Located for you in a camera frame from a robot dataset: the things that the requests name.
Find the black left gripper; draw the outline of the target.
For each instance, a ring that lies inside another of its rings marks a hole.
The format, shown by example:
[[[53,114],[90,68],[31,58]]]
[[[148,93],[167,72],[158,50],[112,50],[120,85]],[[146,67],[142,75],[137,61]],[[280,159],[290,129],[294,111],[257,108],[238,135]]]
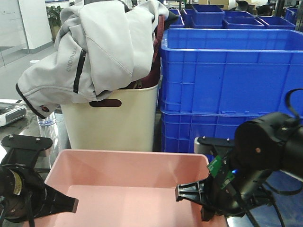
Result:
[[[0,166],[0,221],[13,223],[45,216],[48,213],[77,211],[79,200],[46,185],[36,168]]]

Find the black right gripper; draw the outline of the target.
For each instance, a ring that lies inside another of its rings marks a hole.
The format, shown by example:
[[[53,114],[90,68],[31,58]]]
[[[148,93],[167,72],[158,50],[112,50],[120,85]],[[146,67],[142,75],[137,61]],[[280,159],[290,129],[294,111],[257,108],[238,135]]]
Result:
[[[272,203],[271,193],[262,186],[272,171],[246,168],[232,171],[235,178],[224,189],[220,189],[211,175],[204,180],[178,184],[175,188],[176,202],[188,200],[202,205],[203,221],[221,215],[226,217],[246,215],[250,221],[255,221],[251,210]]]

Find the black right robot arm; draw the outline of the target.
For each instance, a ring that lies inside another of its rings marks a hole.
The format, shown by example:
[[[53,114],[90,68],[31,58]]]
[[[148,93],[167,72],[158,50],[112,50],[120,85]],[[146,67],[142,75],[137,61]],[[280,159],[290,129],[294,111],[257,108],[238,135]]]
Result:
[[[204,153],[213,155],[204,180],[179,184],[176,201],[201,205],[203,221],[215,215],[247,216],[257,222],[251,210],[273,205],[264,183],[272,172],[281,170],[294,178],[303,177],[303,127],[298,117],[270,113],[241,124],[234,140],[200,137]]]

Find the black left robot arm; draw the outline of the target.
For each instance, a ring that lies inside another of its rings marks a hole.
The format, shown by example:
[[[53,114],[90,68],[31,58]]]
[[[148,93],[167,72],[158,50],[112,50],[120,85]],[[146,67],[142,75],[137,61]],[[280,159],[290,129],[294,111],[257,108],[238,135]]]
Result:
[[[77,211],[79,200],[44,183],[34,169],[21,164],[0,167],[0,225],[28,222],[58,213]]]

